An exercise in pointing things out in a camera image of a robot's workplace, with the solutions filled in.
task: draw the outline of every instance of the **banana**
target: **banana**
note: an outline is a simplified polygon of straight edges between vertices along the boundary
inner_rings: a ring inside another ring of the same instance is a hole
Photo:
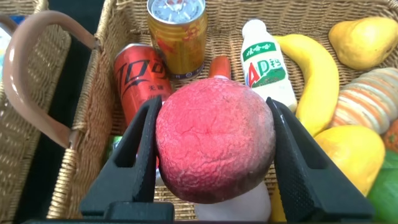
[[[283,53],[299,65],[304,75],[304,92],[296,117],[315,136],[327,128],[335,112],[339,79],[333,57],[316,40],[301,34],[275,36]]]

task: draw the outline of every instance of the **red can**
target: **red can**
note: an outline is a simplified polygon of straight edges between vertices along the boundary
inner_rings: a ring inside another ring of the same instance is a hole
[[[172,94],[162,59],[150,45],[129,44],[117,54],[114,74],[127,125],[145,101]]]

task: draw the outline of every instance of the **basket handle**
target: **basket handle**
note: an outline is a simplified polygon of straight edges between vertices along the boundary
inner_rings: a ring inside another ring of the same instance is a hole
[[[64,148],[73,142],[72,132],[51,118],[30,98],[27,86],[28,55],[39,35],[49,25],[58,24],[91,50],[96,39],[77,21],[57,11],[43,11],[29,16],[14,32],[4,56],[3,82],[7,98],[14,109],[29,123]]]

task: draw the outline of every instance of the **pear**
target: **pear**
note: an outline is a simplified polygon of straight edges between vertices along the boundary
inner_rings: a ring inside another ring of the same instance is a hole
[[[341,63],[355,70],[379,65],[398,44],[398,23],[386,17],[344,21],[329,31],[329,41]]]

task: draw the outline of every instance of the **drink can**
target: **drink can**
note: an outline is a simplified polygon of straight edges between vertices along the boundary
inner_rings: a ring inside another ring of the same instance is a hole
[[[172,80],[187,80],[203,70],[207,15],[205,0],[148,0],[152,45]]]
[[[172,94],[164,64],[150,45],[129,44],[117,54],[114,74],[127,125],[147,100]]]

